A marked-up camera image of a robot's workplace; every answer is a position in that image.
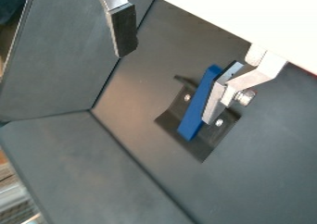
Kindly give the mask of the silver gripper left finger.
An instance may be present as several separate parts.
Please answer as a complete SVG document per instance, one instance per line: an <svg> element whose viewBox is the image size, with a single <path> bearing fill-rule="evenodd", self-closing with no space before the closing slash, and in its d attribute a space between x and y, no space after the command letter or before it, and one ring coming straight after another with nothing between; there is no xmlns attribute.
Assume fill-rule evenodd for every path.
<svg viewBox="0 0 317 224"><path fill-rule="evenodd" d="M136 9L128 0L99 0L105 11L107 24L117 57L137 47Z"/></svg>

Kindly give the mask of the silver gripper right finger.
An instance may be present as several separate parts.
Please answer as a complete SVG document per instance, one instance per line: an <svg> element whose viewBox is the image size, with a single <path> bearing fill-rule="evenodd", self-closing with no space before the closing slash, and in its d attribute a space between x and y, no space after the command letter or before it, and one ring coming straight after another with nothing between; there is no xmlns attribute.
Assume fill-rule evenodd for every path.
<svg viewBox="0 0 317 224"><path fill-rule="evenodd" d="M286 64L283 57L252 44L244 55L244 65L234 63L212 84L203 122L210 124L234 101L247 106L255 96L251 88L273 80Z"/></svg>

